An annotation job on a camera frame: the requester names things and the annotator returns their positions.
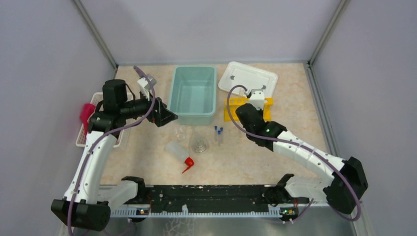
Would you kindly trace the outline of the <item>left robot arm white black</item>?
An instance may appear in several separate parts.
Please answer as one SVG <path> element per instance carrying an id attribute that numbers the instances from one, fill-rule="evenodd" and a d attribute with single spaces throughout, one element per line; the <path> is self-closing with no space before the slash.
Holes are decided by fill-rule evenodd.
<path id="1" fill-rule="evenodd" d="M 51 211 L 67 226 L 69 235 L 74 228 L 102 231 L 111 213 L 126 202 L 137 204 L 149 199 L 149 192 L 140 177 L 124 177 L 121 183 L 100 193 L 100 181 L 111 151 L 122 131 L 148 120 L 162 127 L 178 118 L 159 97 L 156 80 L 142 76 L 138 80 L 139 97 L 128 96 L 132 90 L 124 80 L 106 81 L 102 100 L 91 114 L 86 128 L 86 143 L 74 178 L 61 199 L 53 200 Z"/>

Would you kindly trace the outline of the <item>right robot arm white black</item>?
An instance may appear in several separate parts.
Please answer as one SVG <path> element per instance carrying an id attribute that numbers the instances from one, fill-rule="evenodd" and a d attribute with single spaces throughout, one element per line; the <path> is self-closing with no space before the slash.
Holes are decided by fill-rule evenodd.
<path id="1" fill-rule="evenodd" d="M 246 103 L 236 110 L 242 124 L 240 130 L 260 147 L 287 156 L 317 175 L 317 178 L 301 178 L 287 175 L 277 188 L 277 197 L 284 203 L 293 198 L 306 197 L 326 201 L 339 215 L 350 215 L 356 209 L 353 221 L 360 218 L 360 199 L 368 188 L 362 163 L 350 157 L 348 160 L 323 152 L 304 142 L 275 121 L 264 121 L 260 111 Z"/>

